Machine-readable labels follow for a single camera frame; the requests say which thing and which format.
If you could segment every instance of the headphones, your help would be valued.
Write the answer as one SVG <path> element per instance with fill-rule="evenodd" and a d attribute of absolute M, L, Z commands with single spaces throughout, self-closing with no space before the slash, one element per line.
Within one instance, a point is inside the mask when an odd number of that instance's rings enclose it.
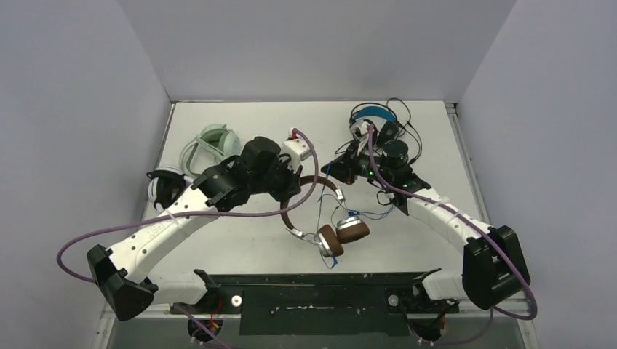
<path fill-rule="evenodd" d="M 313 178 L 313 176 L 301 177 L 300 186 L 313 183 Z M 317 182 L 319 184 L 325 185 L 331 191 L 333 191 L 337 200 L 339 200 L 340 202 L 345 201 L 343 191 L 341 191 L 339 188 L 336 188 L 336 185 L 334 183 L 321 176 L 317 178 Z M 285 209 L 287 205 L 289 205 L 289 201 L 283 201 L 281 203 L 281 209 Z M 324 257 L 338 257 L 342 255 L 344 253 L 343 244 L 349 244 L 350 242 L 358 241 L 361 238 L 369 235 L 370 233 L 368 225 L 362 222 L 362 220 L 358 216 L 350 216 L 344 220 L 338 221 L 336 223 L 335 229 L 333 229 L 328 224 L 322 226 L 317 232 L 317 234 L 314 234 L 313 240 L 310 241 L 304 239 L 308 234 L 305 234 L 302 231 L 298 230 L 291 223 L 289 215 L 286 212 L 281 214 L 281 218 L 283 219 L 283 223 L 285 224 L 285 226 L 287 226 L 291 234 L 301 240 L 317 245 L 317 247 L 319 247 L 319 252 Z"/>
<path fill-rule="evenodd" d="M 184 175 L 173 165 L 157 167 L 154 171 L 146 173 L 146 176 L 150 178 L 148 200 L 158 213 L 172 206 L 186 187 L 193 182 L 189 176 Z"/>
<path fill-rule="evenodd" d="M 356 109 L 362 105 L 369 105 L 358 111 Z M 377 130 L 377 127 L 373 127 L 373 145 L 381 148 L 387 141 L 393 140 L 397 137 L 402 125 L 394 114 L 394 111 L 386 105 L 374 102 L 360 103 L 351 110 L 349 116 L 349 129 L 354 139 L 361 140 L 368 132 L 369 124 L 374 123 L 367 119 L 368 117 L 377 117 L 386 120 L 386 123 L 381 127 L 381 130 Z"/>
<path fill-rule="evenodd" d="M 180 168 L 185 173 L 199 176 L 191 170 L 191 163 L 197 148 L 202 147 L 215 158 L 215 163 L 232 155 L 240 155 L 242 144 L 232 129 L 226 124 L 211 124 L 206 126 L 195 138 L 184 147 L 180 153 Z"/>

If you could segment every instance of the red wire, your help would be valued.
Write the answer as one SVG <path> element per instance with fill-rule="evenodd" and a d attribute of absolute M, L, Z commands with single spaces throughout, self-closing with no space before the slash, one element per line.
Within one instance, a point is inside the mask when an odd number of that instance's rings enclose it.
<path fill-rule="evenodd" d="M 218 300 L 218 308 L 214 313 L 210 314 L 210 330 L 214 327 L 214 315 L 218 314 L 218 312 L 223 308 L 223 300 Z"/>

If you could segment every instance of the headphone headband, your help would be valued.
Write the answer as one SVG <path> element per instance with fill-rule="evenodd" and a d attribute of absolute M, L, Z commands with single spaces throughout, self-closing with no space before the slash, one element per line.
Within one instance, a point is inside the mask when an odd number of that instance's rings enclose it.
<path fill-rule="evenodd" d="M 303 185 L 307 185 L 307 184 L 313 183 L 313 178 L 314 178 L 314 176 L 304 176 L 304 177 L 301 177 L 300 178 L 300 186 L 302 187 Z M 326 187 L 328 187 L 328 189 L 330 189 L 331 191 L 336 193 L 337 196 L 339 196 L 339 193 L 342 193 L 341 190 L 339 188 L 337 188 L 334 183 L 330 182 L 330 180 L 326 179 L 325 177 L 318 176 L 317 177 L 317 183 L 319 183 L 321 185 L 325 185 Z M 289 200 L 283 201 L 281 203 L 281 209 L 286 209 L 288 205 L 289 205 Z M 290 220 L 289 215 L 287 214 L 287 212 L 281 213 L 281 218 L 283 219 L 283 223 L 285 223 L 286 227 L 288 227 L 290 230 L 294 230 L 295 229 L 293 223 L 291 223 L 291 220 Z"/>
<path fill-rule="evenodd" d="M 358 121 L 358 119 L 367 118 L 369 116 L 382 118 L 386 121 L 397 122 L 397 118 L 394 117 L 394 114 L 390 108 L 384 108 L 378 105 L 369 105 L 351 115 L 351 118 L 349 118 L 349 126 Z"/>

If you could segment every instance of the blue headphones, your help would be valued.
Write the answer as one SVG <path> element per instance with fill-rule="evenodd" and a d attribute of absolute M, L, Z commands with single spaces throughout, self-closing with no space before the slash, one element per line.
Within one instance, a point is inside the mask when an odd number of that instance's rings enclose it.
<path fill-rule="evenodd" d="M 378 106 L 378 105 L 370 105 L 368 107 L 362 108 L 356 113 L 351 112 L 351 117 L 349 118 L 349 126 L 353 125 L 362 118 L 367 118 L 369 116 L 375 116 L 378 118 L 382 118 L 386 121 L 392 121 L 397 123 L 397 117 L 392 113 L 392 109 Z"/>
<path fill-rule="evenodd" d="M 358 107 L 363 105 L 368 106 L 356 111 Z M 390 109 L 390 107 L 374 102 L 366 102 L 356 105 L 354 109 L 351 110 L 351 115 L 349 116 L 349 127 L 351 128 L 360 119 L 368 117 L 376 117 L 386 120 L 386 123 L 383 127 L 381 127 L 381 130 L 378 131 L 377 128 L 373 129 L 373 143 L 378 147 L 381 147 L 388 140 L 393 140 L 396 138 L 399 134 L 400 127 L 402 127 L 396 114 L 392 109 Z M 373 124 L 371 120 L 366 120 L 366 122 Z M 352 131 L 352 133 L 354 133 L 356 138 L 361 137 L 359 130 Z"/>

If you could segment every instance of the brown headphones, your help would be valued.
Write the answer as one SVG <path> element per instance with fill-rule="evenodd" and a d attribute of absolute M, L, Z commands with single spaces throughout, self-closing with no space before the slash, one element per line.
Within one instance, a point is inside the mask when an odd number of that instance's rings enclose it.
<path fill-rule="evenodd" d="M 313 176 L 301 177 L 300 186 L 313 183 L 313 178 Z M 339 202 L 345 201 L 343 191 L 339 188 L 336 188 L 336 185 L 334 183 L 321 176 L 317 177 L 317 182 L 319 184 L 325 185 L 331 191 L 333 191 L 335 193 L 336 199 Z M 288 204 L 289 201 L 282 202 L 281 209 L 286 208 Z M 298 230 L 291 223 L 289 215 L 286 212 L 281 214 L 281 218 L 283 219 L 283 223 L 285 224 L 285 226 L 287 226 L 291 234 L 293 234 L 297 238 L 304 240 L 304 237 L 307 234 Z M 324 257 L 338 257 L 344 253 L 342 244 L 348 244 L 350 242 L 358 241 L 361 238 L 367 236 L 369 233 L 370 230 L 366 223 L 362 222 L 362 220 L 357 216 L 351 216 L 336 223 L 336 232 L 330 225 L 324 225 L 319 229 L 319 232 L 315 235 L 313 241 L 309 242 L 316 244 L 319 247 L 319 251 Z"/>

